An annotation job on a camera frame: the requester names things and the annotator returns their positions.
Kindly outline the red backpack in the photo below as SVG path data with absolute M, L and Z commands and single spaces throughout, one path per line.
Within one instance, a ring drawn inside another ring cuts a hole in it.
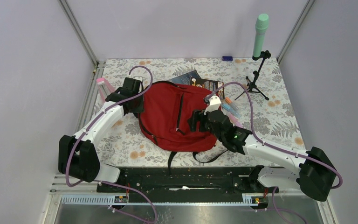
M 217 138 L 210 132 L 193 132 L 188 123 L 194 111 L 206 109 L 204 98 L 209 94 L 211 91 L 202 87 L 157 81 L 143 95 L 140 129 L 155 145 L 170 152 L 168 167 L 178 152 L 200 153 L 216 145 Z

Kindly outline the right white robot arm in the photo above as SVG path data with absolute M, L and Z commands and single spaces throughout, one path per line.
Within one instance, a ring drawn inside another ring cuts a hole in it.
M 206 109 L 193 111 L 187 121 L 190 130 L 211 133 L 228 151 L 260 157 L 280 166 L 278 169 L 256 167 L 249 175 L 251 190 L 297 189 L 324 202 L 332 189 L 341 186 L 342 177 L 322 149 L 300 150 L 264 142 L 253 131 L 233 125 L 219 106 L 220 100 L 212 97 Z

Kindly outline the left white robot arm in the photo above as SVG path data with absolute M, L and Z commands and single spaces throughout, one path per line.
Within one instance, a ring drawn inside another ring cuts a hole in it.
M 68 186 L 74 186 L 69 180 L 73 177 L 79 182 L 108 182 L 115 192 L 125 188 L 126 180 L 120 175 L 120 169 L 101 163 L 96 149 L 123 116 L 142 110 L 143 91 L 142 78 L 125 78 L 123 85 L 106 96 L 100 110 L 83 128 L 60 138 L 58 170 L 65 175 Z

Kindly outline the black cover book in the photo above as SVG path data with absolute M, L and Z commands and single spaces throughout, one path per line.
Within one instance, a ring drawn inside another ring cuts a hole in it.
M 221 81 L 214 81 L 197 77 L 190 78 L 189 84 L 192 86 L 205 88 L 209 91 L 215 91 L 216 89 L 224 85 L 224 83 Z

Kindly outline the dark blue book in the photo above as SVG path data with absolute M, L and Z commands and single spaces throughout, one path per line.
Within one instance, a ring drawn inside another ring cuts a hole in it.
M 175 84 L 185 84 L 189 85 L 192 81 L 192 79 L 201 78 L 196 70 L 190 71 L 186 74 L 174 77 L 169 79 L 169 82 L 175 83 Z

